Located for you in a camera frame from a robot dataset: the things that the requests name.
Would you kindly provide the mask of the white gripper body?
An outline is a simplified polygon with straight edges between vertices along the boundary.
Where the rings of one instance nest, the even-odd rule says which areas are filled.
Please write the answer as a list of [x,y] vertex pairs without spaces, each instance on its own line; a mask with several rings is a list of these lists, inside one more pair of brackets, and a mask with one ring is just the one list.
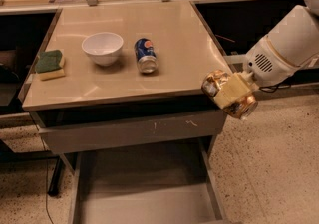
[[245,55],[243,70],[252,75],[260,87],[270,87],[291,77],[299,66],[284,58],[268,36],[261,38]]

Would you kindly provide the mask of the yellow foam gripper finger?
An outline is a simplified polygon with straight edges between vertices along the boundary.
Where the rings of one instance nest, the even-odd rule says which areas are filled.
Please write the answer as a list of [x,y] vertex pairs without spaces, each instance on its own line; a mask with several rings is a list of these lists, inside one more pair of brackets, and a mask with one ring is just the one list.
[[253,99],[253,92],[257,89],[258,85],[255,84],[252,72],[234,73],[221,86],[213,99],[221,109],[225,109],[234,103],[243,103],[246,99]]

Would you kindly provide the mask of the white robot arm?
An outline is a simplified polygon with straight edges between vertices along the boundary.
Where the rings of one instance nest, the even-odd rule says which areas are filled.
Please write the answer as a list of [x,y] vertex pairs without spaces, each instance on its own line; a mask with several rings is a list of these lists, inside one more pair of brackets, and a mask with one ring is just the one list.
[[213,97],[220,108],[257,88],[281,83],[319,54],[319,0],[304,2],[306,6],[295,6],[245,55],[227,58],[241,62],[243,71],[231,76]]

